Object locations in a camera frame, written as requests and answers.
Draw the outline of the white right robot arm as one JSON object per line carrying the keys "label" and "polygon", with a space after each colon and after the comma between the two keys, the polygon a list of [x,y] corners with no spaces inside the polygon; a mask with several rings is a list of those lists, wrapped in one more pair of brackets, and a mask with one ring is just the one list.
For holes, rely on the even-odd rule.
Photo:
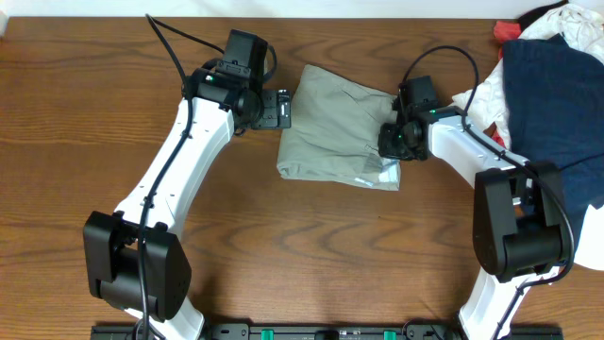
{"label": "white right robot arm", "polygon": [[534,286],[563,278],[575,241],[557,167],[509,153],[457,106],[442,106],[429,76],[404,80],[382,125],[380,156],[446,162],[474,190],[472,242],[480,265],[458,325],[446,339],[562,338],[557,330],[516,331],[514,313]]}

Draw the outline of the navy blue garment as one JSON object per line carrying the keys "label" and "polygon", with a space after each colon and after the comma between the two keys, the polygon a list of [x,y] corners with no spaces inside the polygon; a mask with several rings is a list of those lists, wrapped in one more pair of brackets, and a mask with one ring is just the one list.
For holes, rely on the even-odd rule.
{"label": "navy blue garment", "polygon": [[566,210],[580,225],[603,205],[603,63],[562,35],[503,44],[512,152],[556,164]]}

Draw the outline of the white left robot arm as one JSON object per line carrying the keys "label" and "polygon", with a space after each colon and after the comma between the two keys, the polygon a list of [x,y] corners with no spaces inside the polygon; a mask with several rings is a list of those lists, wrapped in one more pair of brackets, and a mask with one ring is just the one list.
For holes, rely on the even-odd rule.
{"label": "white left robot arm", "polygon": [[201,336],[205,317],[188,297],[184,224],[204,177],[233,137],[291,126],[289,91],[264,87],[276,69],[272,45],[233,29],[220,58],[183,76],[176,120],[143,178],[113,213],[92,212],[84,225],[92,296],[137,319],[132,326],[94,326],[93,339]]}

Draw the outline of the khaki green shorts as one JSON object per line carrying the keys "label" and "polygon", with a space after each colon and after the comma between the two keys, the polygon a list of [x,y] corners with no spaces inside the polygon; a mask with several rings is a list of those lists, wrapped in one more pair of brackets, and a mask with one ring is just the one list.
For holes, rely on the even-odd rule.
{"label": "khaki green shorts", "polygon": [[397,191],[399,162],[378,154],[380,128],[396,118],[393,101],[307,64],[292,99],[292,126],[281,134],[277,171],[283,179]]}

